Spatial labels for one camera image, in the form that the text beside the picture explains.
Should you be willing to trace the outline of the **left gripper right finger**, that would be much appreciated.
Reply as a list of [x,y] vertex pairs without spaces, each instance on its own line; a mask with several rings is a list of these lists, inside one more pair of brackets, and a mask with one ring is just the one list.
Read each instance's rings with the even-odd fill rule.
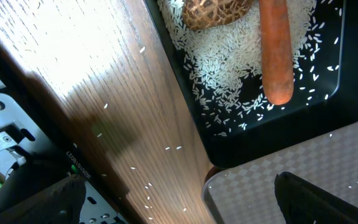
[[291,172],[276,175],[274,192],[287,224],[358,224],[357,207]]

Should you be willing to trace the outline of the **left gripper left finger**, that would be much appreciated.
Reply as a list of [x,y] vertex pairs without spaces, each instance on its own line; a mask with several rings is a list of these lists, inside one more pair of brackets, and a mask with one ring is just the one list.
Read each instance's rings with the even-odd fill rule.
[[78,223],[85,197],[85,179],[76,174],[54,184],[11,177],[0,188],[0,224]]

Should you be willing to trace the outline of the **pile of white rice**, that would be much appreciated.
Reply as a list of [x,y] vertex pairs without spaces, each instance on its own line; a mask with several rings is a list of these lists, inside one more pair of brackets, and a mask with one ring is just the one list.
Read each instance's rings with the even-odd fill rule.
[[228,25],[191,30],[183,1],[159,1],[201,130],[228,137],[327,100],[337,89],[344,1],[288,1],[294,91],[277,106],[262,86],[259,4]]

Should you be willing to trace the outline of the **orange carrot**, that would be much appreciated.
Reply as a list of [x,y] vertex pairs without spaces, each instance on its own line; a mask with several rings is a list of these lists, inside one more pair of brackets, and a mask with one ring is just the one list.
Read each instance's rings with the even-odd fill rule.
[[262,86],[274,105],[288,103],[293,95],[290,23],[286,0],[260,0]]

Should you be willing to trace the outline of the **brown mushroom food scrap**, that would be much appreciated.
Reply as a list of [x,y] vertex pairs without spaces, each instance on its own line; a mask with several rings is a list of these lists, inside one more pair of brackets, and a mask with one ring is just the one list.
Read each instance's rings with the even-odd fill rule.
[[185,0],[183,22],[190,30],[204,30],[230,24],[244,17],[253,0]]

